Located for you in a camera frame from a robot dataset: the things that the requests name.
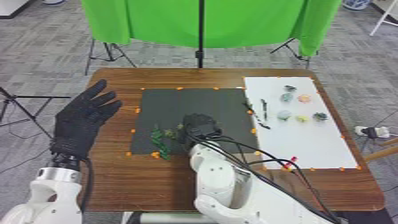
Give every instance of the green screen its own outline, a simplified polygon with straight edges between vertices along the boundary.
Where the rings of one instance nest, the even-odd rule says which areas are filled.
[[[300,55],[321,45],[341,0],[205,0],[204,47],[300,40]],[[138,39],[197,47],[198,0],[81,0],[94,39]]]

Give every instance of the light stand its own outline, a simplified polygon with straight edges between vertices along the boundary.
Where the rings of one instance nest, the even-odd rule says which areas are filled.
[[[6,91],[5,91],[5,89],[1,87],[0,87],[0,94],[5,97],[5,99],[3,99],[3,108],[1,108],[1,112],[0,112],[0,127],[5,127],[8,125],[12,125],[12,124],[19,124],[19,123],[22,123],[26,121],[31,121],[33,124],[35,124],[35,126],[37,126],[37,128],[40,129],[42,133],[46,134],[47,138],[51,139],[53,137],[51,137],[46,129],[42,128],[40,124],[37,123],[35,118],[37,118],[37,116],[38,116],[38,114],[40,114],[40,112],[44,110],[44,107],[46,107],[49,101],[53,99],[69,99],[70,97],[67,97],[67,96],[15,96],[15,95],[10,95],[6,93]],[[21,104],[19,104],[19,102],[15,100],[17,98],[19,99],[46,99],[46,102],[44,102],[44,104],[42,104],[42,106],[40,106],[40,108],[38,108],[38,110],[37,110],[37,112],[33,114],[28,112],[26,108],[21,106]],[[17,121],[12,121],[12,122],[1,124],[5,110],[6,110],[6,107],[8,107],[8,103],[12,103],[14,106],[21,109],[21,111],[22,111],[22,113],[24,113],[24,115],[26,115],[28,118],[24,118],[24,119],[21,119]]]
[[[198,0],[198,49],[195,51],[197,68],[202,68],[204,59],[204,0]]]
[[[273,53],[280,50],[280,48],[285,47],[285,48],[289,49],[291,53],[293,53],[294,58],[296,58],[300,61],[305,61],[305,69],[309,69],[310,57],[303,58],[303,56],[300,56],[300,55],[294,53],[294,51],[293,51],[293,49],[291,49],[291,47],[289,47],[289,42],[291,42],[293,40],[294,40],[294,38],[289,38],[289,40],[284,42],[284,44],[271,50],[269,54],[273,54]]]
[[[124,53],[124,51],[120,50],[120,47],[117,44],[108,44],[108,43],[102,43],[102,47],[104,47],[104,52],[106,52],[106,56],[108,58],[99,58],[99,57],[92,57],[92,51],[94,51],[94,46],[95,46],[95,40],[92,38],[92,41],[90,41],[90,50],[88,50],[88,60],[86,60],[86,65],[85,65],[85,76],[88,75],[88,68],[90,68],[90,61],[92,60],[102,60],[106,62],[113,62],[117,61],[118,58],[126,58],[131,66],[136,68],[134,64],[133,64],[133,61]],[[113,56],[113,49],[118,51],[120,55],[115,57]]]

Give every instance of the floor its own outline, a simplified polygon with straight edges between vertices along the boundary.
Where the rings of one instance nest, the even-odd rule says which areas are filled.
[[[367,8],[360,12],[339,10],[319,55],[312,58],[325,90],[344,120],[346,127],[373,126],[398,109],[398,29],[383,25],[374,37],[367,36],[380,14]],[[0,86],[14,94],[74,96],[83,90],[90,76],[83,76],[90,42],[79,1],[49,7],[35,1],[12,20],[0,20]],[[269,55],[277,45],[205,51],[205,67],[229,68],[303,68],[285,49]],[[138,67],[195,67],[191,48],[172,47],[133,40],[122,49]],[[99,67],[127,67],[126,60],[115,63],[95,61],[90,73]],[[22,100],[30,110],[40,100]],[[38,122],[53,130],[53,115],[67,100],[53,100]],[[6,109],[5,120],[21,118]],[[398,115],[383,126],[394,127]],[[47,148],[47,138],[37,134],[30,123],[0,129],[0,171],[31,158]],[[380,150],[362,139],[357,140],[362,154]],[[0,217],[28,197],[28,182],[47,160],[47,153],[22,166],[0,174]],[[398,155],[369,162],[371,172],[381,190],[398,186]],[[385,207],[390,216],[398,214],[398,189],[385,192]],[[86,214],[85,223],[117,223],[118,214]]]

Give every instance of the white sheet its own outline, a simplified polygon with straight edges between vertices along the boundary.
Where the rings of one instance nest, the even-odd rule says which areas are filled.
[[[293,101],[280,101],[280,95],[285,93],[284,86],[296,87],[293,93]],[[349,152],[349,148],[341,138],[337,125],[326,110],[326,106],[316,93],[316,87],[309,77],[246,77],[245,78],[245,94],[252,104],[253,111],[262,120],[262,105],[264,99],[268,105],[268,120],[266,125],[271,130],[264,129],[252,118],[257,130],[259,148],[273,154],[277,158],[291,159],[296,157],[300,168],[355,168],[357,162]],[[296,97],[307,94],[310,102],[301,103]],[[277,119],[277,113],[287,110],[293,113],[289,120],[284,122]],[[316,122],[312,114],[321,112],[328,116],[328,120]],[[309,121],[300,123],[294,119],[296,115],[305,115]],[[266,163],[268,169],[280,169],[273,163]]]

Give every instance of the tabletop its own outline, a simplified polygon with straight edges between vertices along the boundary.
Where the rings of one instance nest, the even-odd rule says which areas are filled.
[[[117,92],[122,108],[101,128],[90,152],[95,183],[88,211],[195,210],[195,173],[188,156],[172,156],[170,161],[163,161],[150,155],[127,155],[142,88],[236,88],[243,87],[243,77],[250,76],[312,78],[360,169],[303,170],[303,174],[330,210],[374,211],[383,208],[381,191],[316,75],[309,70],[102,68],[94,73],[88,85],[99,79],[108,80],[106,91]],[[278,170],[266,171],[264,174],[316,207],[296,177]]]

